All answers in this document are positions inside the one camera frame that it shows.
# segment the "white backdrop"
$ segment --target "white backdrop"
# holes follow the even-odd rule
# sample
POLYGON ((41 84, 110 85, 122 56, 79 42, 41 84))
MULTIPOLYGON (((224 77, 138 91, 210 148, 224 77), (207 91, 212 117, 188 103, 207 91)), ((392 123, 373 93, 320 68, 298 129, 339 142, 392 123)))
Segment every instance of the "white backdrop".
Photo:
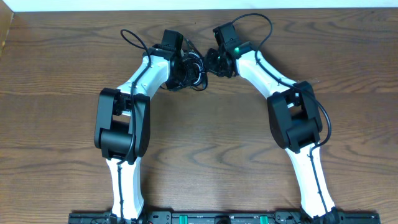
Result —
POLYGON ((398 0, 3 0, 14 12, 398 7, 398 0))

